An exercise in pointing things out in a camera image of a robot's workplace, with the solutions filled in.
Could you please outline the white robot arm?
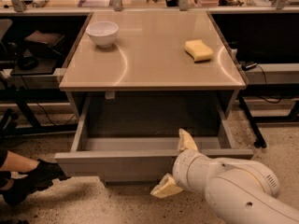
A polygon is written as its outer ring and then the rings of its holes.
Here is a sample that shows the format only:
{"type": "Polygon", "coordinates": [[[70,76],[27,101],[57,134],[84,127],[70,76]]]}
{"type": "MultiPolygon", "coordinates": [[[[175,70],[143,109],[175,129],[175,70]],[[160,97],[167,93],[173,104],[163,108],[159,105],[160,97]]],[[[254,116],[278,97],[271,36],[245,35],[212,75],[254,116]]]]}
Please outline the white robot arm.
{"type": "Polygon", "coordinates": [[[257,161],[211,159],[191,135],[178,131],[178,157],[172,172],[151,195],[166,198],[183,190],[203,194],[210,209],[227,224],[299,224],[299,210],[278,200],[275,173],[257,161]]]}

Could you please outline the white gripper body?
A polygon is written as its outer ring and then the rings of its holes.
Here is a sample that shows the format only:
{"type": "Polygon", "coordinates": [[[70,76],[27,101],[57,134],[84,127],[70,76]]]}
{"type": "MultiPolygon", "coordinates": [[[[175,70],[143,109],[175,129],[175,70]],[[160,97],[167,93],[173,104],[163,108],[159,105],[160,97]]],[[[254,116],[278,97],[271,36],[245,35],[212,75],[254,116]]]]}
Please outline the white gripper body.
{"type": "Polygon", "coordinates": [[[212,159],[196,150],[187,149],[181,152],[172,171],[176,184],[184,190],[203,193],[211,163],[212,159]]]}

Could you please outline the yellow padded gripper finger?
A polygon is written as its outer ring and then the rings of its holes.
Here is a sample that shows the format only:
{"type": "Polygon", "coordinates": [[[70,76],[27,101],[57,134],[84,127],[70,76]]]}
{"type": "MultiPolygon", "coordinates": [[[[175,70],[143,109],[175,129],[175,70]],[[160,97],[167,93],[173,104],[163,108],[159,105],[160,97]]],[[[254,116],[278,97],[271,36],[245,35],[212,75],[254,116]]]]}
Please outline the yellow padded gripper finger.
{"type": "Polygon", "coordinates": [[[183,152],[187,149],[198,150],[192,136],[184,129],[178,130],[179,140],[178,140],[178,151],[183,152]]]}
{"type": "Polygon", "coordinates": [[[169,196],[177,195],[182,192],[182,188],[179,187],[172,175],[166,174],[160,183],[153,188],[150,194],[156,198],[166,198],[169,196]]]}

